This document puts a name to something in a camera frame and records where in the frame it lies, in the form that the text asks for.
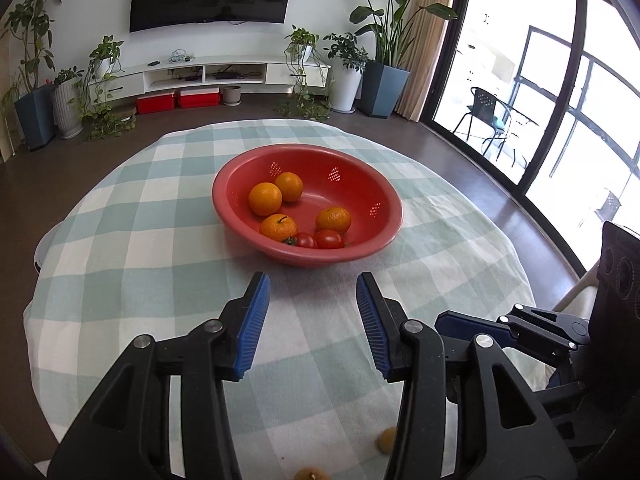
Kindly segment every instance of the kiwi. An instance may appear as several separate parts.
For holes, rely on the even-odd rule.
[[[396,428],[386,428],[385,431],[380,433],[380,436],[376,439],[376,446],[381,453],[390,455],[394,450],[394,443],[396,441]]]
[[[296,473],[293,480],[331,480],[331,477],[317,467],[305,467]]]

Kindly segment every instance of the red box with white lid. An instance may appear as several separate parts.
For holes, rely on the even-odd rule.
[[[138,113],[151,114],[165,112],[175,108],[175,92],[173,90],[138,98]]]
[[[180,90],[178,97],[180,108],[197,108],[201,106],[217,106],[220,104],[220,89],[218,87],[196,88]]]

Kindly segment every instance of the red plastic colander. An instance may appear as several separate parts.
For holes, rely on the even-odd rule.
[[[341,206],[351,213],[343,249],[303,249],[275,242],[258,232],[264,219],[249,208],[251,189],[273,182],[284,171],[302,179],[300,200],[282,203],[300,232],[315,233],[322,209]],[[309,144],[272,144],[236,156],[213,182],[213,204],[222,221],[272,258],[299,267],[319,267],[370,256],[389,245],[400,230],[402,204],[389,181],[368,164],[345,153]]]

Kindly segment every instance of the checkered tablecloth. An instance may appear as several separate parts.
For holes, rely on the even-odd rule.
[[[245,150],[282,142],[341,150],[384,174],[404,209],[396,240],[365,260],[308,270],[275,263],[225,229],[211,203],[216,172]],[[241,296],[255,270],[271,277],[271,304],[254,366],[239,383],[225,383],[246,480],[290,479],[303,466],[335,480],[383,477],[386,457],[374,440],[396,423],[401,384],[386,384],[374,368],[355,302],[360,272],[372,271],[386,297],[430,325],[448,309],[496,319],[513,303],[533,305],[507,237],[453,186],[399,153],[308,121],[175,132],[89,192],[47,253],[24,323],[33,387],[56,437],[136,335],[186,334]],[[540,364],[514,360],[530,384],[543,386]],[[181,474],[174,406],[176,381],[172,467]]]

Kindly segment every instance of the dark brown floor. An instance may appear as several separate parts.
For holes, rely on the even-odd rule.
[[[82,142],[55,139],[0,165],[0,422],[34,461],[50,458],[56,441],[31,389],[22,312],[37,274],[33,252],[42,237],[111,170],[162,135],[203,124],[277,118],[279,96],[249,94],[237,108],[174,110],[139,116],[132,132]],[[551,308],[574,284],[572,272],[537,227],[481,170],[421,124],[399,116],[371,119],[333,114],[329,124],[384,144],[436,171],[471,199],[518,251],[536,304]]]

